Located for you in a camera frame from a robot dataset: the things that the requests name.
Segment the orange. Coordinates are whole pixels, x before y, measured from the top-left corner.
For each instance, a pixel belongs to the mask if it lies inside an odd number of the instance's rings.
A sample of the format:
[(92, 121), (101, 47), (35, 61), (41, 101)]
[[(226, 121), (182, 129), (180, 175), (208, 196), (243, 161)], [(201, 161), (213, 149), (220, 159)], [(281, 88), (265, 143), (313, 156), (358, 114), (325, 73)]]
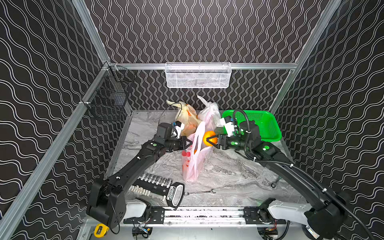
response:
[(203, 144), (205, 147), (216, 147), (218, 143), (218, 137), (214, 131), (205, 132), (203, 136)]

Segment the pink plastic bag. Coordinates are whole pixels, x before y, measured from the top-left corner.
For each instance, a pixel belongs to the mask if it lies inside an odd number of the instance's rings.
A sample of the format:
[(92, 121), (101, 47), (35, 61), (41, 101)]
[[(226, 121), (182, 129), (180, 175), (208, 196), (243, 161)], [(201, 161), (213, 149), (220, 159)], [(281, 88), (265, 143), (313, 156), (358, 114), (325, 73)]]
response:
[(186, 182), (194, 182), (201, 173), (204, 162), (213, 153), (214, 147), (204, 143), (204, 135), (216, 128), (213, 120), (202, 121), (195, 133), (187, 137), (192, 145), (182, 152), (182, 172)]

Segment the yellow plastic bag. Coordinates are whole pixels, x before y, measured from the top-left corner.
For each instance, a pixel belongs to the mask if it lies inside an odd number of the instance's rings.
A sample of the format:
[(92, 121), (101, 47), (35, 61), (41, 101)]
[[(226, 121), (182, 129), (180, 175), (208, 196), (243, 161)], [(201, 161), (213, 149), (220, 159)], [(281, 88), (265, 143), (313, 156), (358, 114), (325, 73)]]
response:
[(191, 134), (195, 133), (198, 125), (201, 123), (201, 120), (198, 119), (198, 114), (196, 110), (192, 106), (182, 101), (167, 101), (167, 104), (179, 108), (179, 111), (175, 117), (175, 121), (179, 121), (185, 125), (184, 129), (181, 132), (181, 135), (188, 137)]

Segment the white plastic bag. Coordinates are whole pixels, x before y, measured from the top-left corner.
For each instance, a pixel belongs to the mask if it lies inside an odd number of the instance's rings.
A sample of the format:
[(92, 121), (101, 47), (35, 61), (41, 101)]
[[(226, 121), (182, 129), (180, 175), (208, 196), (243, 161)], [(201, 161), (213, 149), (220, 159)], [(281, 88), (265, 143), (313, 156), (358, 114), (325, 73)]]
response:
[(218, 104), (208, 102), (201, 96), (198, 96), (198, 99), (205, 105), (205, 108), (198, 113), (198, 119), (205, 122), (206, 131), (214, 131), (217, 127), (222, 127)]

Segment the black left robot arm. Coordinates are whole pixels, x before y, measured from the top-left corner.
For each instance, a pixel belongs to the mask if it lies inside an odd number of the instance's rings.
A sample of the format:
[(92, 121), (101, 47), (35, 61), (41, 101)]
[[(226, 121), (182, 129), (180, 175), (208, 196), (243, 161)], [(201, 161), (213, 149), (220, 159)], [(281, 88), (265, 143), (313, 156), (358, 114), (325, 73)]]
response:
[(160, 123), (154, 137), (142, 144), (128, 164), (107, 179), (96, 180), (91, 187), (87, 215), (110, 229), (125, 219), (148, 220), (151, 211), (148, 202), (126, 200), (126, 193), (133, 187), (163, 196), (168, 207), (177, 209), (183, 200), (185, 185), (167, 179), (158, 180), (154, 176), (145, 177), (144, 173), (166, 153), (184, 151), (192, 145), (191, 140), (181, 135), (184, 127), (179, 121)]

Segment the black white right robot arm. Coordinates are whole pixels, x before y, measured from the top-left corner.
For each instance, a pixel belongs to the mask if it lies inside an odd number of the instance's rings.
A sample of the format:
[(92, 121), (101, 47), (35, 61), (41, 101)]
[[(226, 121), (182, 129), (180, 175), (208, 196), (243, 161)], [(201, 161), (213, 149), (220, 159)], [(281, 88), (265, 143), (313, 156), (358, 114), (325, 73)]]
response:
[(277, 220), (303, 226), (312, 240), (332, 239), (348, 217), (353, 218), (367, 233), (367, 226), (348, 208), (350, 198), (345, 192), (323, 187), (311, 175), (297, 167), (274, 141), (282, 137), (275, 117), (265, 111), (231, 110), (222, 114), (219, 127), (204, 135), (204, 143), (217, 149), (233, 149), (242, 157), (256, 162), (277, 174), (305, 199), (305, 204), (292, 204), (269, 198), (251, 214), (262, 223)]

